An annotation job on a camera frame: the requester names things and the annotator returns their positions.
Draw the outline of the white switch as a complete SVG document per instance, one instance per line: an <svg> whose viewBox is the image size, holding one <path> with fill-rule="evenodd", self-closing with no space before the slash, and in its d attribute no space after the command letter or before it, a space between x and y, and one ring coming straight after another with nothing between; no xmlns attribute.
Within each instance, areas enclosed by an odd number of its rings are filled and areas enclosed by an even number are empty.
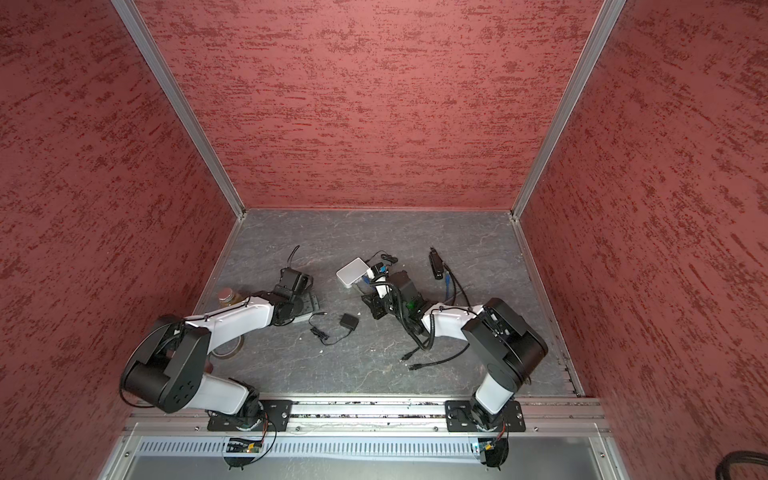
<svg viewBox="0 0 768 480"><path fill-rule="evenodd" d="M360 257L357 257L340 268L336 272L336 277L346 288L351 288L367 275L369 269L369 265Z"/></svg>
<svg viewBox="0 0 768 480"><path fill-rule="evenodd" d="M319 313L322 311L322 307L317 296L313 292L306 292L299 297L301 310L296 319L303 321L310 315Z"/></svg>

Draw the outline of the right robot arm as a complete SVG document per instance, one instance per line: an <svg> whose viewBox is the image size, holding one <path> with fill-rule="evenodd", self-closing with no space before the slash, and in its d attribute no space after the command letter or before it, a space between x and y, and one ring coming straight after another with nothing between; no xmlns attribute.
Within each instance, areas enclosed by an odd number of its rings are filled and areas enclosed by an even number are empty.
<svg viewBox="0 0 768 480"><path fill-rule="evenodd" d="M393 316L417 350L432 349L441 337L466 343L485 369L468 415L479 429L496 430L507 403L548 354L541 335L496 297L482 305L430 301L405 271L368 271L363 281L371 288L363 299L374 318Z"/></svg>

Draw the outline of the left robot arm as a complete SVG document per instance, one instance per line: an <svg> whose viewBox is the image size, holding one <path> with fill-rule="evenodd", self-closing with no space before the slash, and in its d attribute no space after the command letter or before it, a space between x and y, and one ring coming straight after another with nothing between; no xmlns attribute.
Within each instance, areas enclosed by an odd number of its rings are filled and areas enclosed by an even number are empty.
<svg viewBox="0 0 768 480"><path fill-rule="evenodd" d="M312 311L312 276L285 267L270 291L259 291L209 313L165 315L125 364L119 394L129 393L167 414L204 410L241 431L266 423L259 394L243 382L206 371L220 346L267 327L282 327Z"/></svg>

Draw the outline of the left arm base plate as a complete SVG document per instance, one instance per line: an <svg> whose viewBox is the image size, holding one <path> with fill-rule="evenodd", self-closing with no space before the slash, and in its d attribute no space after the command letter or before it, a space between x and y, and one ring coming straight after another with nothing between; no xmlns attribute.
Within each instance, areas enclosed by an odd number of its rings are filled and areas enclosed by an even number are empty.
<svg viewBox="0 0 768 480"><path fill-rule="evenodd" d="M249 400L236 414L207 411L207 430L255 434L264 429L284 432L294 402L287 399Z"/></svg>

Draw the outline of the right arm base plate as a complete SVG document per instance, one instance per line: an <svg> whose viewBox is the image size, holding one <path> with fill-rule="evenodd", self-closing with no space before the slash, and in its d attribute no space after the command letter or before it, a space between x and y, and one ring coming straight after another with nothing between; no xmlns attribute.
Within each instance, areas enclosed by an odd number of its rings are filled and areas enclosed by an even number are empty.
<svg viewBox="0 0 768 480"><path fill-rule="evenodd" d="M502 409L489 413L475 400L449 400L444 403L447 429L451 433L521 433L526 423L521 404L508 401Z"/></svg>

